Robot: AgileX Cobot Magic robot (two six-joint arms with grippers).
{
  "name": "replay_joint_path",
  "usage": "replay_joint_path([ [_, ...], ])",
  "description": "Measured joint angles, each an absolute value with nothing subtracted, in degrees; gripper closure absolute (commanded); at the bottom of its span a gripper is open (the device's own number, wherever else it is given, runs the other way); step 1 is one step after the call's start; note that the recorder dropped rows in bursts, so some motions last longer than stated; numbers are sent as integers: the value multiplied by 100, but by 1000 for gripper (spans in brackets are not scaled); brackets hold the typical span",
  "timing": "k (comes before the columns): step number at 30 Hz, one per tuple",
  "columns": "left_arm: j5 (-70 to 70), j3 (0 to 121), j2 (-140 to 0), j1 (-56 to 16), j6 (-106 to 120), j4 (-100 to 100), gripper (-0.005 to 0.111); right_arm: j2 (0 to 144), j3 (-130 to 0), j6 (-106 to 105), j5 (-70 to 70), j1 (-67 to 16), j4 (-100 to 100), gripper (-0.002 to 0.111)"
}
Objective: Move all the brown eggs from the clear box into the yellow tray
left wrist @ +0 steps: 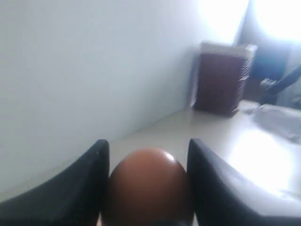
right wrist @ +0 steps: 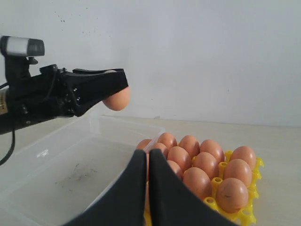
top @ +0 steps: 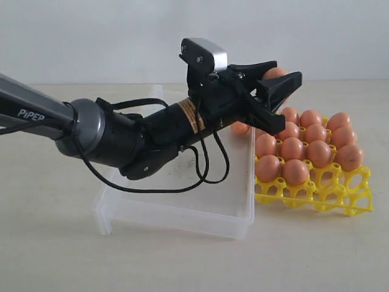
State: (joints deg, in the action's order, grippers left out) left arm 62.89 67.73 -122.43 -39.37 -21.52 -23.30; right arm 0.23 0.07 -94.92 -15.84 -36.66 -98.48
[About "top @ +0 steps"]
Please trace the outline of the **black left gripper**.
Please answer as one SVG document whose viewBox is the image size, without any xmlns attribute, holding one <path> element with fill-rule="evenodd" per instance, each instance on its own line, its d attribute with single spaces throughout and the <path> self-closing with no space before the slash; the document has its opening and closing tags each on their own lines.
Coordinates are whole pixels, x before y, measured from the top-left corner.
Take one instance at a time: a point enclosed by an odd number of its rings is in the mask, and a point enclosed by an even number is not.
<svg viewBox="0 0 389 292">
<path fill-rule="evenodd" d="M 277 110 L 301 86 L 302 73 L 262 80 L 275 67 L 275 60 L 230 64 L 224 71 L 201 75 L 187 65 L 185 129 L 218 131 L 239 121 L 270 135 L 283 131 L 286 118 Z"/>
</svg>

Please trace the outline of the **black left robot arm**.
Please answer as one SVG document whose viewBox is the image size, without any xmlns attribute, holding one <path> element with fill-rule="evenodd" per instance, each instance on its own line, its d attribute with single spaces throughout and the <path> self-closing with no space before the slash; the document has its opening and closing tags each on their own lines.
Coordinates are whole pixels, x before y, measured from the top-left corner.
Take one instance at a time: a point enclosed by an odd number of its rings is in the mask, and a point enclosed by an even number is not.
<svg viewBox="0 0 389 292">
<path fill-rule="evenodd" d="M 286 119 L 277 109 L 301 86 L 302 74 L 264 78 L 276 66 L 275 61 L 231 64 L 216 71 L 189 63 L 188 96 L 171 105 L 158 98 L 59 102 L 2 75 L 1 133 L 48 137 L 66 156 L 115 167 L 130 180 L 143 179 L 234 122 L 271 135 L 283 131 Z"/>
</svg>

